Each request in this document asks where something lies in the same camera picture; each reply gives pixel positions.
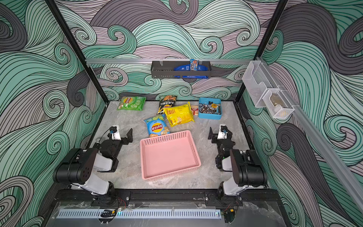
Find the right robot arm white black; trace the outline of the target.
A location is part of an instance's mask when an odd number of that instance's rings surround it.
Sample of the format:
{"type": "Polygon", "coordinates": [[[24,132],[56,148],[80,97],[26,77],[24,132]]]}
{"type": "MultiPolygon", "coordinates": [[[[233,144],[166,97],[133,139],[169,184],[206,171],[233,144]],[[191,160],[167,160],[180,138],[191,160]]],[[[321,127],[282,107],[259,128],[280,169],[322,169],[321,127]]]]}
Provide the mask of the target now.
{"type": "Polygon", "coordinates": [[[218,198],[238,196],[249,189],[263,189],[268,177],[255,150],[235,149],[233,133],[225,124],[214,133],[209,129],[208,140],[216,144],[218,154],[215,158],[216,168],[221,172],[231,172],[233,176],[222,182],[218,188],[218,198]]]}

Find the black potato chips bag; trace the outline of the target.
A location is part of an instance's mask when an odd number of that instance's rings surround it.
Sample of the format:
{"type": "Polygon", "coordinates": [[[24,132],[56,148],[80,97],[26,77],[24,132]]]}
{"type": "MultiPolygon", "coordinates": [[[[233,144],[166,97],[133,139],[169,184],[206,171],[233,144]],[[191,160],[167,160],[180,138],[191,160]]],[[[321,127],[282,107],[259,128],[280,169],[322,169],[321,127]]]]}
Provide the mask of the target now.
{"type": "Polygon", "coordinates": [[[160,99],[157,114],[163,114],[165,109],[173,107],[176,103],[176,100],[177,96],[172,95],[168,95],[160,99]]]}

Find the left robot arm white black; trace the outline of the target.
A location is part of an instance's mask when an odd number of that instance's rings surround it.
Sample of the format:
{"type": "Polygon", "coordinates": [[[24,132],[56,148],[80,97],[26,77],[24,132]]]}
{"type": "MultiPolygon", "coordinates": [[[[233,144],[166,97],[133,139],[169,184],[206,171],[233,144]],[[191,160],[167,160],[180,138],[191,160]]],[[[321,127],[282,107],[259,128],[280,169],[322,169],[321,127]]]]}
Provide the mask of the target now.
{"type": "Polygon", "coordinates": [[[120,137],[118,126],[110,127],[106,134],[106,140],[99,138],[91,148],[71,149],[54,170],[53,180],[86,190],[94,196],[116,196],[113,183],[100,178],[94,172],[116,171],[122,146],[133,142],[133,129],[123,138],[120,137]]]}

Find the pink plastic basket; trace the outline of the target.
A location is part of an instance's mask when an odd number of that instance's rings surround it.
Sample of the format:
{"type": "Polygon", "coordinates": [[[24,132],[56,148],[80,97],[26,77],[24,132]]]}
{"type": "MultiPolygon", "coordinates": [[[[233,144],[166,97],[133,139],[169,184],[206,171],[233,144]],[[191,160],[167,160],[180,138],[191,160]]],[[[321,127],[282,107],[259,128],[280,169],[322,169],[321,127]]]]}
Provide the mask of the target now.
{"type": "Polygon", "coordinates": [[[189,172],[201,166],[201,160],[189,130],[142,139],[141,175],[155,180],[189,172]]]}

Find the yellow potato chips bag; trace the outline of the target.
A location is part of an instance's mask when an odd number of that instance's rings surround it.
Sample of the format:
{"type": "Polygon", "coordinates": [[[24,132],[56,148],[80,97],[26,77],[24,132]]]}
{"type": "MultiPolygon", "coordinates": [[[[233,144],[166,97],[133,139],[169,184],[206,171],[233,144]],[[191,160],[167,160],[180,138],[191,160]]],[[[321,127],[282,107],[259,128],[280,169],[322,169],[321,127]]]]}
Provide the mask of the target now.
{"type": "Polygon", "coordinates": [[[190,102],[181,106],[167,108],[164,113],[171,127],[195,122],[190,102]]]}

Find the green potato chips bag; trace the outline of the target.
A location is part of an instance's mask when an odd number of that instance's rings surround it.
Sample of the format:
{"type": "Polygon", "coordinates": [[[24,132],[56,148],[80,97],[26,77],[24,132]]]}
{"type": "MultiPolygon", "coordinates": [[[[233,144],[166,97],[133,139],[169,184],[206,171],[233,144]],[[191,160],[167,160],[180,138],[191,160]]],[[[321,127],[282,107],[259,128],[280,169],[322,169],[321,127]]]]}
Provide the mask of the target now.
{"type": "Polygon", "coordinates": [[[142,111],[146,99],[142,96],[124,96],[121,98],[117,110],[142,111]]]}

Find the blue potato chips bag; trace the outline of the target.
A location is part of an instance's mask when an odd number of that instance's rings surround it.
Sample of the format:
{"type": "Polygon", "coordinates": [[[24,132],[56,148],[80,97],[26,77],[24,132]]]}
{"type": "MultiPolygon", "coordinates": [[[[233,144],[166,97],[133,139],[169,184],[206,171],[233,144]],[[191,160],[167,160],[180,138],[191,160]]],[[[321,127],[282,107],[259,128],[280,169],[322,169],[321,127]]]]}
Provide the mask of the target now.
{"type": "Polygon", "coordinates": [[[158,114],[144,120],[149,137],[157,137],[161,135],[170,134],[170,130],[165,123],[165,114],[158,114]]]}

